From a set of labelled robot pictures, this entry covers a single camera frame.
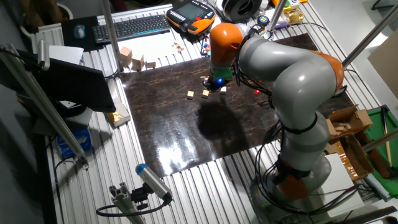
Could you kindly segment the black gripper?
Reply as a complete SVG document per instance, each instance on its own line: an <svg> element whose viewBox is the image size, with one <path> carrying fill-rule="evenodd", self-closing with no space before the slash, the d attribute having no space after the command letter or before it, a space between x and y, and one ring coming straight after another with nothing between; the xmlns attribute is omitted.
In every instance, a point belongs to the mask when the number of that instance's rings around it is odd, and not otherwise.
<svg viewBox="0 0 398 224"><path fill-rule="evenodd" d="M215 93L221 91L221 87L226 86L231 80L228 78L215 78L213 76L209 76L207 80L205 80L204 88L212 92L211 88L215 88Z"/></svg>

